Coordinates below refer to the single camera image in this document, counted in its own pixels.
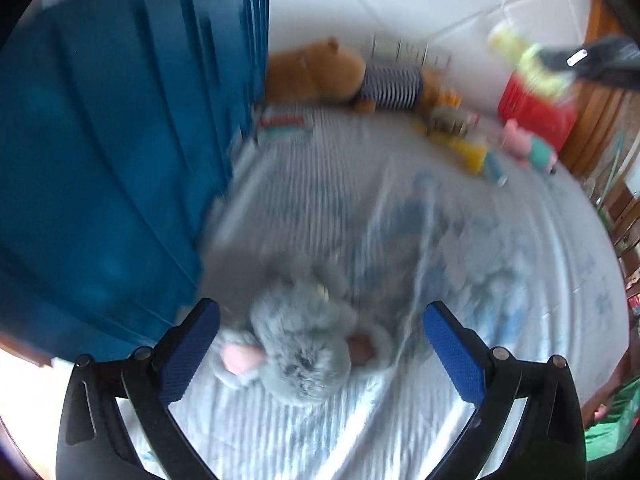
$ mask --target yellow plush toy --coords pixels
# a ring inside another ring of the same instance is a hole
[[[440,75],[419,67],[366,62],[335,38],[269,56],[265,103],[350,103],[360,113],[412,109],[427,117],[440,95]]]

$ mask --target pink pig toy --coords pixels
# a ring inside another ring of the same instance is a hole
[[[554,174],[558,154],[539,136],[518,126],[516,119],[509,119],[502,131],[502,149],[525,168]]]

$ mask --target gray plush toy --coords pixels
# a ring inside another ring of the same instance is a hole
[[[305,406],[324,402],[350,376],[390,366],[390,336],[344,301],[346,280],[337,267],[281,257],[271,270],[247,330],[222,328],[214,340],[214,373],[227,386],[259,378],[281,402]]]

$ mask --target blue container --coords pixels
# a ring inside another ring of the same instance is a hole
[[[155,344],[193,303],[267,0],[67,0],[0,51],[0,332],[68,360]]]

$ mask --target metal screw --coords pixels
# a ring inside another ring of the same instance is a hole
[[[133,351],[133,358],[136,361],[146,361],[151,357],[154,350],[149,346],[139,346]]]
[[[76,366],[83,368],[85,366],[87,366],[91,361],[93,361],[94,358],[91,357],[89,354],[82,354],[80,356],[78,356],[78,359],[76,359]]]
[[[506,348],[503,348],[501,346],[497,346],[496,348],[494,348],[492,354],[496,359],[498,359],[498,361],[506,361],[511,355]]]
[[[551,358],[551,362],[555,364],[558,368],[564,368],[566,366],[566,359],[561,355],[554,355]]]

